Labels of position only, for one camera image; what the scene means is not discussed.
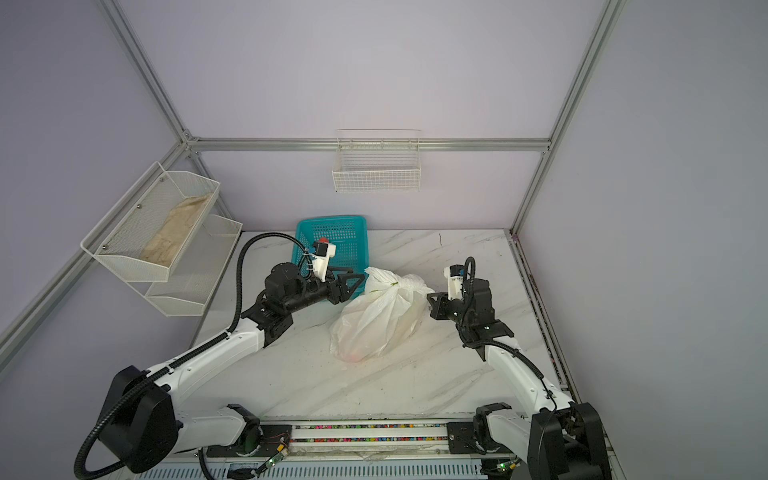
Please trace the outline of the white lemon print plastic bag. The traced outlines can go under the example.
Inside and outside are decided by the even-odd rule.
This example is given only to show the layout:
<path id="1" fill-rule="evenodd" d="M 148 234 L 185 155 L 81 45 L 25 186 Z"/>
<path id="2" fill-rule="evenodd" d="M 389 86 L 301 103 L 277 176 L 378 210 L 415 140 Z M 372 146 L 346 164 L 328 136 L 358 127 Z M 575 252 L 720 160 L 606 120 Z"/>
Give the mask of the white lemon print plastic bag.
<path id="1" fill-rule="evenodd" d="M 413 274 L 368 267 L 362 294 L 351 300 L 330 328 L 330 353 L 347 363 L 388 354 L 414 335 L 434 290 Z"/>

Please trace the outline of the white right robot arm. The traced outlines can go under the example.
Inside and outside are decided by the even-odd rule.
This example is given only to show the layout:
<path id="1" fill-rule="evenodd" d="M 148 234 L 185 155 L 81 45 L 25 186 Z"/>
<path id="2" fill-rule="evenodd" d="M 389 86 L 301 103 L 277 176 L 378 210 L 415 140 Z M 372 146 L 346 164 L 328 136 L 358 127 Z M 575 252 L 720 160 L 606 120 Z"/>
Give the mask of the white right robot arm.
<path id="1" fill-rule="evenodd" d="M 577 403 L 523 352 L 496 318 L 484 279 L 449 279 L 447 292 L 427 296 L 430 316 L 455 324 L 464 348 L 475 351 L 511 387 L 518 406 L 476 409 L 474 436 L 483 452 L 505 448 L 525 461 L 533 479 L 610 479 L 603 424 L 589 403 Z"/>

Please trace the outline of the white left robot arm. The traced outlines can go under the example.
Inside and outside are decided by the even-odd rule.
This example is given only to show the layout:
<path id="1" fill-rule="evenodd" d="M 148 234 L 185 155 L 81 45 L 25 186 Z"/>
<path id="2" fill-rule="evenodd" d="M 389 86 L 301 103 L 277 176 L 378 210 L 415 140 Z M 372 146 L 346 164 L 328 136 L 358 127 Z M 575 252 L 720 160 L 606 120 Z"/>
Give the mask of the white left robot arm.
<path id="1" fill-rule="evenodd" d="M 238 325 L 181 356 L 147 370 L 129 366 L 113 378 L 95 434 L 76 456 L 80 479 L 90 447 L 101 442 L 118 459 L 118 468 L 143 473 L 172 453 L 213 446 L 250 456 L 269 445 L 260 419 L 229 403 L 193 412 L 185 403 L 201 386 L 232 364 L 274 343 L 293 323 L 293 313 L 316 303 L 348 301 L 365 281 L 350 268 L 330 267 L 323 280 L 304 277 L 293 263 L 272 268 L 253 306 Z"/>

